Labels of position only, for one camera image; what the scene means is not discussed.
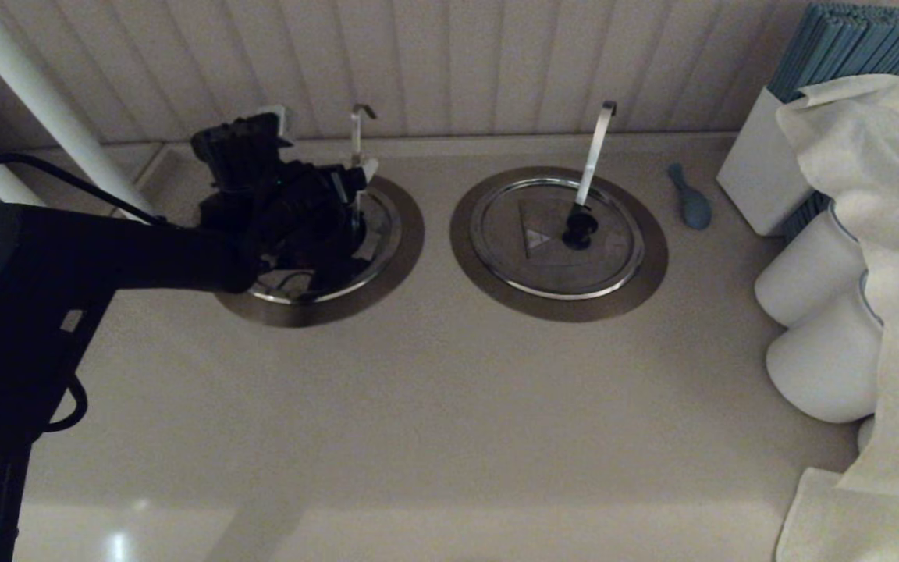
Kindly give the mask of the blue ribbed object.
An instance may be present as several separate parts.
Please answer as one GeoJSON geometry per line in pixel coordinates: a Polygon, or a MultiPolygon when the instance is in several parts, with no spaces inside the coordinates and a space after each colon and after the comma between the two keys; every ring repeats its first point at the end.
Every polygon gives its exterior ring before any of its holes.
{"type": "Polygon", "coordinates": [[[785,242],[792,242],[814,218],[828,210],[832,201],[826,194],[813,191],[782,223],[781,232],[785,242]]]}

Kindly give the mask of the blue plastic rice paddle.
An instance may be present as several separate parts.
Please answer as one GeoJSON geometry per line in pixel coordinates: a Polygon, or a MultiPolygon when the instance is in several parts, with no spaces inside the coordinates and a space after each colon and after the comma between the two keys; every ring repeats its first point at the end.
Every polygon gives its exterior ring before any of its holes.
{"type": "Polygon", "coordinates": [[[712,224],[712,207],[709,199],[689,184],[684,167],[678,162],[670,164],[666,173],[679,196],[679,213],[684,224],[695,230],[705,230],[712,224]]]}

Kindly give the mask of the white rectangular holder box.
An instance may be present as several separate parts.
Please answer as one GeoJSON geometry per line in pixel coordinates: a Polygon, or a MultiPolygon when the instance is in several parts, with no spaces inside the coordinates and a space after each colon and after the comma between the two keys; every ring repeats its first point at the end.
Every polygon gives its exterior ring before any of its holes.
{"type": "Polygon", "coordinates": [[[777,237],[812,193],[777,122],[784,104],[763,87],[716,181],[756,234],[777,237]]]}

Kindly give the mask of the white cylindrical cup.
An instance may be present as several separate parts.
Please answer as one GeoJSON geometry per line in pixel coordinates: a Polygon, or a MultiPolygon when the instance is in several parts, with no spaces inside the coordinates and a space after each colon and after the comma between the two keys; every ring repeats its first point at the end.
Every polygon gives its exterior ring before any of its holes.
{"type": "Polygon", "coordinates": [[[859,281],[866,270],[858,238],[839,220],[832,200],[759,274],[754,295],[771,319],[791,328],[859,281]]]}
{"type": "Polygon", "coordinates": [[[767,349],[774,387],[814,419],[844,424],[877,412],[884,323],[866,297],[868,281],[865,270],[767,349]]]}

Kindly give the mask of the blue sticks bundle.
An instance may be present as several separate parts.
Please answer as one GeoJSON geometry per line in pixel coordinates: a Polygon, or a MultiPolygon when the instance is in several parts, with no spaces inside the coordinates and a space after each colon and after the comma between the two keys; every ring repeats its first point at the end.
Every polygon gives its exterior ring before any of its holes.
{"type": "Polygon", "coordinates": [[[899,76],[899,7],[813,2],[766,88],[789,103],[804,87],[872,74],[899,76]]]}

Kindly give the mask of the round steel hinged lid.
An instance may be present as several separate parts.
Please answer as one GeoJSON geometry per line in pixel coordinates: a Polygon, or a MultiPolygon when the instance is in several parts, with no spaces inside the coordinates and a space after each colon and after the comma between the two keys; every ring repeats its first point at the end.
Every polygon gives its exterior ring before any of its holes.
{"type": "Polygon", "coordinates": [[[360,290],[386,269],[402,238],[402,218],[393,200],[378,189],[357,193],[352,202],[349,242],[338,256],[313,261],[292,256],[268,261],[247,294],[271,304],[304,305],[332,301],[360,290]]]}
{"type": "Polygon", "coordinates": [[[539,175],[506,180],[465,213],[472,248],[497,279],[554,301],[614,293],[635,277],[645,238],[631,210],[606,189],[577,205],[578,180],[539,175]]]}

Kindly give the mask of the white woven cloth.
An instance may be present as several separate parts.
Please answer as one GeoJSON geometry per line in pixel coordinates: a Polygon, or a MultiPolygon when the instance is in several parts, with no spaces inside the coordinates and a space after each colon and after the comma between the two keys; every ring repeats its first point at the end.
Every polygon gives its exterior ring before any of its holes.
{"type": "Polygon", "coordinates": [[[899,562],[899,76],[801,92],[775,119],[804,178],[858,239],[865,296],[885,326],[868,445],[845,473],[804,471],[775,562],[899,562]]]}

